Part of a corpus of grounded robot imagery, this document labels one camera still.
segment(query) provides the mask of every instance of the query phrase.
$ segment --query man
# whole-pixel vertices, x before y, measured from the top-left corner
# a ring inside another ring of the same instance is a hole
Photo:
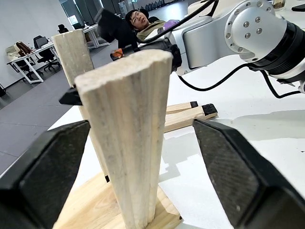
[[[137,33],[137,37],[144,41],[145,38],[155,29],[164,26],[165,21],[157,20],[149,23],[146,15],[138,10],[132,10],[126,14],[126,21]]]

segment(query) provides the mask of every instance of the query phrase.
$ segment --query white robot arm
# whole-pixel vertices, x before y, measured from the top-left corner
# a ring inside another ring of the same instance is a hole
[[[305,32],[277,17],[265,0],[245,0],[215,18],[197,15],[167,37],[180,49],[178,75],[238,54],[251,70],[264,70],[279,83],[299,81],[305,93]]]

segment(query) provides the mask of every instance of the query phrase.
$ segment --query purple object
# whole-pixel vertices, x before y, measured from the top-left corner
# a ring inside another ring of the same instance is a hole
[[[174,26],[175,24],[177,24],[179,22],[179,20],[169,20],[168,22],[166,22],[164,24],[164,30],[169,29],[170,27]]]

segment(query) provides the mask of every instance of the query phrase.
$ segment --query black clamp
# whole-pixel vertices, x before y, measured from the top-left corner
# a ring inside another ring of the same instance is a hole
[[[74,85],[59,100],[60,104],[82,106],[80,95]]]

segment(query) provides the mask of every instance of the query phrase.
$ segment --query gray floor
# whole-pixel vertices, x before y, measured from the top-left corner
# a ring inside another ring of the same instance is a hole
[[[186,1],[181,1],[149,14],[164,21],[181,20],[187,14],[187,6]],[[114,42],[91,51],[94,66],[110,63],[110,53],[117,47]],[[44,79],[45,82],[35,85],[20,81],[8,89],[5,99],[0,99],[0,174],[70,109],[58,102],[69,88],[63,70],[58,69],[52,76],[46,73]]]
[[[43,67],[39,69],[39,71],[43,72],[43,76],[42,76],[43,80],[50,78],[60,70],[61,67],[59,66],[54,66],[54,70],[52,71],[49,70],[44,71]],[[7,88],[6,95],[0,97],[0,110],[38,85],[39,83],[30,84],[25,79],[14,83],[12,86]]]

